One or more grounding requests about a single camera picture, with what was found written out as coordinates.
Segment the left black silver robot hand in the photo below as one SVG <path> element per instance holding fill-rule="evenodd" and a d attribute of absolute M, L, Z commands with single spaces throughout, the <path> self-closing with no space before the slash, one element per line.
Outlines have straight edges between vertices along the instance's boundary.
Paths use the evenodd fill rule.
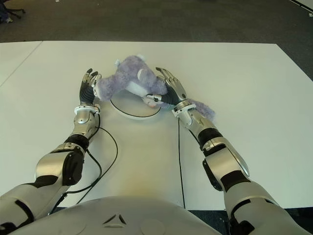
<path fill-rule="evenodd" d="M 80 105 L 93 104 L 95 97 L 97 97 L 95 87 L 101 77 L 101 74 L 98 71 L 93 71 L 92 68 L 86 71 L 79 91 Z"/>

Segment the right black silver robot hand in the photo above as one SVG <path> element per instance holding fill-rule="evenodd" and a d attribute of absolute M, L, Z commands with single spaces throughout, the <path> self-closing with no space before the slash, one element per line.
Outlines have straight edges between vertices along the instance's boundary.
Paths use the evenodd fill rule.
<path fill-rule="evenodd" d="M 167 69 L 156 67 L 156 70 L 162 74 L 166 94 L 147 94 L 146 97 L 155 102 L 163 102 L 170 105 L 177 105 L 187 100 L 187 95 L 181 82 Z"/>

